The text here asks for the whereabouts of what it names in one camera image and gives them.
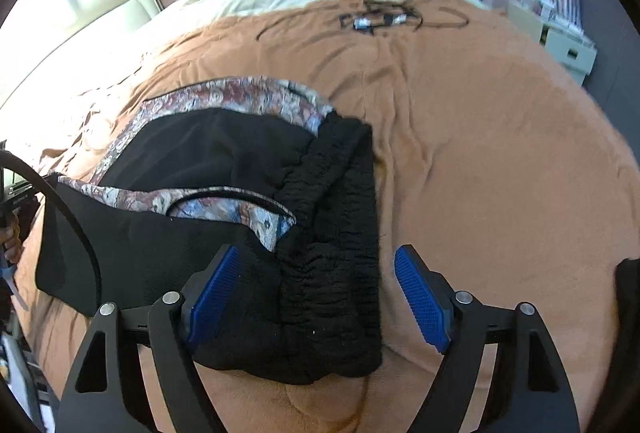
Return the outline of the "person left hand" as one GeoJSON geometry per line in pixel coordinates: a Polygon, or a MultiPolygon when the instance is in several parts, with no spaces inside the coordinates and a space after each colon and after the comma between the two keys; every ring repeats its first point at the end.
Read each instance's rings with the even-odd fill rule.
{"type": "Polygon", "coordinates": [[[20,212],[14,211],[11,216],[6,216],[6,223],[0,229],[0,243],[1,251],[10,265],[17,265],[22,258],[24,247],[21,231],[20,212]]]}

